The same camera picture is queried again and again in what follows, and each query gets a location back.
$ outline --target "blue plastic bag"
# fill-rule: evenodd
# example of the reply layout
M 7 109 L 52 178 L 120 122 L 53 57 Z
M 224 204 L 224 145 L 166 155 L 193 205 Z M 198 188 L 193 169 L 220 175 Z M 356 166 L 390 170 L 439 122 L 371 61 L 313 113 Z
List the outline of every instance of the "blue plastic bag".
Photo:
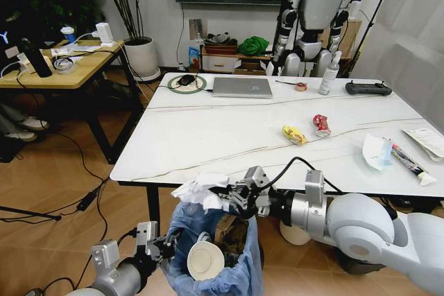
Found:
M 216 225 L 226 212 L 209 209 L 207 213 L 200 204 L 181 202 L 173 212 L 169 233 L 184 228 L 180 237 L 175 258 L 164 261 L 161 268 L 170 286 L 179 296 L 191 295 L 239 295 L 258 296 L 264 294 L 261 259 L 257 242 L 257 222 L 248 220 L 247 238 L 244 253 L 239 256 L 233 268 L 225 267 L 215 278 L 195 281 L 188 273 L 188 252 L 201 232 L 209 232 L 214 239 Z

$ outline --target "silver laptop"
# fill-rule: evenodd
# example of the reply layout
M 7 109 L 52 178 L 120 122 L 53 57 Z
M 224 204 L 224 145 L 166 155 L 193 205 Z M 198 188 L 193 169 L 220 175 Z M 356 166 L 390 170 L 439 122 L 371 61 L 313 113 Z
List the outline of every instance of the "silver laptop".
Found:
M 213 96 L 272 98 L 267 79 L 259 78 L 214 78 Z

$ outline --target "person's legs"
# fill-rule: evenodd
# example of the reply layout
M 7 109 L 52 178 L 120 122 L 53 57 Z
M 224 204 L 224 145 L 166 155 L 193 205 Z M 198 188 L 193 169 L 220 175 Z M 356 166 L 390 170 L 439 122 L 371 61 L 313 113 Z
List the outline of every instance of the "person's legs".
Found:
M 9 118 L 11 121 L 18 123 L 31 131 L 41 131 L 49 128 L 47 121 L 41 121 L 35 117 L 29 117 L 27 114 L 0 103 L 0 113 Z
M 0 103 L 0 112 L 6 115 L 11 121 L 20 122 L 28 118 L 27 114 L 24 114 L 23 112 L 20 112 L 19 110 L 3 103 Z
M 13 122 L 0 113 L 0 132 L 7 138 L 33 141 L 37 135 L 33 132 L 20 130 Z

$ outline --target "sneaker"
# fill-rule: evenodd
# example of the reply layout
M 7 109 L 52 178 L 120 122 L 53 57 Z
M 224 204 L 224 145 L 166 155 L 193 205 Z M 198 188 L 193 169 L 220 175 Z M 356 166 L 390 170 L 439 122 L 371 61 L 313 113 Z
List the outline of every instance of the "sneaker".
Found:
M 41 121 L 35 117 L 28 117 L 24 121 L 19 121 L 18 124 L 31 131 L 43 131 L 49 128 L 49 123 L 47 121 Z
M 11 138 L 11 139 L 18 139 L 18 140 L 22 140 L 25 142 L 34 141 L 37 139 L 37 135 L 35 133 L 28 132 L 28 131 L 19 131 L 16 133 L 5 134 L 5 137 Z

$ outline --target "white bottle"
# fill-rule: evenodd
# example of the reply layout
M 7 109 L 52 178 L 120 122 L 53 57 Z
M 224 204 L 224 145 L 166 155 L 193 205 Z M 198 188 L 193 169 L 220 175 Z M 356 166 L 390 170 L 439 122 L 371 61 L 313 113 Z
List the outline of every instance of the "white bottle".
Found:
M 332 62 L 325 69 L 324 76 L 318 90 L 319 94 L 327 95 L 330 93 L 333 81 L 339 72 L 339 60 L 341 60 L 341 54 L 342 52 L 337 51 Z

